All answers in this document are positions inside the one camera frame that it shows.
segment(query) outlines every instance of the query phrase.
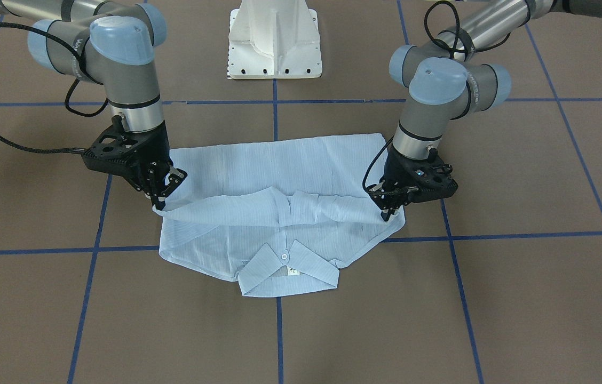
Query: light blue shirt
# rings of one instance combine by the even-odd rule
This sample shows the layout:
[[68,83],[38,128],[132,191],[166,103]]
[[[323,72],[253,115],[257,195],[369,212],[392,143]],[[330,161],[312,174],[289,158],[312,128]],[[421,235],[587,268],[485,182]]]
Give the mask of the light blue shirt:
[[[362,189],[381,134],[171,151],[189,177],[166,200],[159,255],[277,297],[335,289],[348,267],[405,223]],[[368,185],[382,175],[386,156]]]

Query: brown floor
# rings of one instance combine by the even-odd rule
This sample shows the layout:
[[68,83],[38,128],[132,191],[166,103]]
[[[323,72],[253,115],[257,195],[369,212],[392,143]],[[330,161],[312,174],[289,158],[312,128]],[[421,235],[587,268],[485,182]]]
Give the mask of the brown floor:
[[[426,41],[431,5],[307,0],[323,75],[272,83],[225,78],[240,0],[150,2],[169,22],[156,65],[174,148],[391,136],[406,90],[389,58]],[[72,79],[25,41],[0,30],[0,132],[86,146],[107,114],[66,112]],[[123,180],[0,143],[0,383],[601,384],[602,20],[549,14],[474,62],[504,65],[513,91],[451,122],[441,153],[457,194],[409,206],[404,229],[315,294],[243,298],[167,263],[160,218]],[[74,96],[103,99],[93,85]]]

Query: blue cap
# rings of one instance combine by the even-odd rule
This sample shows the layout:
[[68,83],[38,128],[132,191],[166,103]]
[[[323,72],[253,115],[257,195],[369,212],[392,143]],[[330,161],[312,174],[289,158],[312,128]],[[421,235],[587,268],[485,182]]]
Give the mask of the blue cap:
[[510,91],[512,90],[512,78],[504,66],[499,66],[498,64],[488,64],[488,66],[493,68],[493,71],[496,72],[496,79],[498,80],[496,98],[493,100],[493,104],[491,104],[491,108],[493,108],[507,100],[510,96]]
[[467,69],[455,60],[424,59],[410,82],[410,95],[427,105],[452,102],[467,87],[467,75]]
[[147,17],[149,18],[149,22],[152,24],[152,32],[154,32],[154,46],[160,46],[164,44],[166,41],[166,37],[168,36],[169,27],[166,24],[166,19],[161,11],[154,7],[152,4],[138,4],[145,10]]
[[[50,25],[54,20],[40,20],[33,24],[33,28],[40,29],[41,31],[47,32],[50,29]],[[34,34],[34,32],[28,32],[28,51],[33,59],[38,62],[41,66],[56,71],[50,60],[50,55],[47,53],[47,37]]]
[[90,42],[102,56],[129,66],[154,60],[147,25],[135,17],[109,15],[90,24]]
[[403,64],[406,62],[406,56],[413,45],[402,45],[392,55],[389,61],[389,75],[396,83],[408,87],[408,84],[403,82]]

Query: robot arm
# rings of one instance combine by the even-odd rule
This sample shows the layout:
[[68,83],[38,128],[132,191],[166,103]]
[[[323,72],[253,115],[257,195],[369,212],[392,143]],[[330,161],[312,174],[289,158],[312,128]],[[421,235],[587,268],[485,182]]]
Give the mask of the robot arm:
[[499,105],[511,89],[511,78],[502,66],[467,61],[548,12],[602,18],[602,0],[495,0],[462,20],[459,29],[448,28],[421,47],[396,50],[389,71],[397,83],[409,88],[409,95],[389,146],[384,175],[379,184],[367,187],[384,221],[411,202],[454,194],[453,169],[437,150],[448,120]]
[[43,19],[36,29],[77,51],[31,32],[28,48],[38,63],[104,86],[112,124],[82,154],[90,170],[125,178],[157,209],[185,179],[172,166],[154,47],[166,39],[166,22],[152,5],[104,0],[2,0],[0,14]]

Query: white plastic bracket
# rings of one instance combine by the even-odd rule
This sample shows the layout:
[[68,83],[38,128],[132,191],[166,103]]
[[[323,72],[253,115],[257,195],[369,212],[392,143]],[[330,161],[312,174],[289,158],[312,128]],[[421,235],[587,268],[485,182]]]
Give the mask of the white plastic bracket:
[[242,0],[229,38],[229,78],[322,75],[318,13],[305,0]]

